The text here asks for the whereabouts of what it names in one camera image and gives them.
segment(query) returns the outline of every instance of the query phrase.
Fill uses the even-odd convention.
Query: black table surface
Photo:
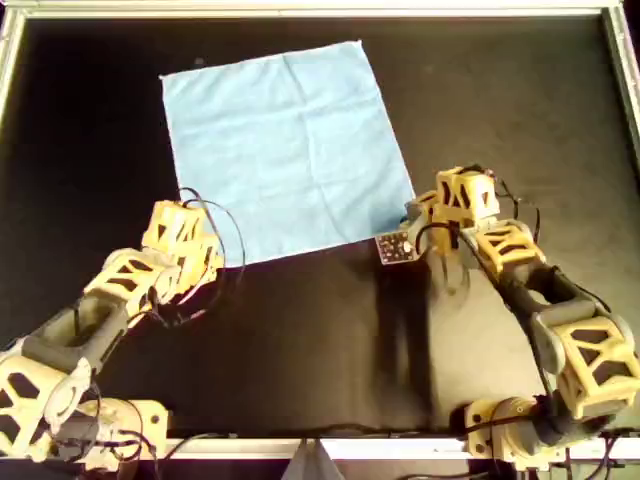
[[[71,303],[177,197],[159,75],[355,39],[415,190],[493,168],[540,206],[550,260],[638,334],[639,199],[597,18],[29,20],[0,132],[0,340]],[[471,278],[427,294],[424,266],[383,270],[370,241],[251,265],[210,314],[136,327],[99,383],[190,431],[436,428],[539,388],[515,320]]]

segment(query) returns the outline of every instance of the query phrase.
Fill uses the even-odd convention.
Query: metal frame
[[[0,33],[0,122],[9,95],[20,41],[28,19],[56,18],[215,18],[215,17],[496,17],[602,15],[625,105],[640,170],[640,73],[629,29],[617,0],[5,0]],[[168,448],[181,439],[169,439]],[[323,439],[333,459],[469,460],[464,442],[455,438]],[[175,458],[290,459],[299,439],[197,439]],[[571,448],[574,459],[599,459],[604,441]],[[613,459],[640,460],[640,439],[620,439]]]

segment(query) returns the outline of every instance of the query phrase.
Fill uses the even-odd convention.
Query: light blue towel
[[[360,42],[162,84],[178,183],[231,212],[247,264],[392,230],[415,196]],[[232,221],[212,214],[227,266],[240,265]]]

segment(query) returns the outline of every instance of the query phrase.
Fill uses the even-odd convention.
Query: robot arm
[[[525,224],[498,220],[498,213],[492,173],[457,167],[438,173],[437,189],[410,202],[400,230],[376,243],[383,264],[415,261],[427,245],[443,256],[470,249],[527,335],[546,395],[472,403],[465,411],[470,430],[507,417],[527,419],[473,430],[469,450],[517,469],[546,469],[563,460],[566,446],[597,435],[632,405],[640,363],[628,324],[549,265]]]
[[[0,451],[108,470],[162,454],[168,413],[159,403],[80,401],[153,301],[216,279],[223,259],[217,236],[204,232],[206,218],[203,208],[157,202],[141,250],[113,252],[75,305],[0,353]]]

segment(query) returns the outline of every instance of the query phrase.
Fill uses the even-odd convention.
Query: white plastic part
[[[81,358],[75,370],[64,378],[51,392],[44,409],[44,419],[55,435],[80,403],[91,383],[91,365]]]

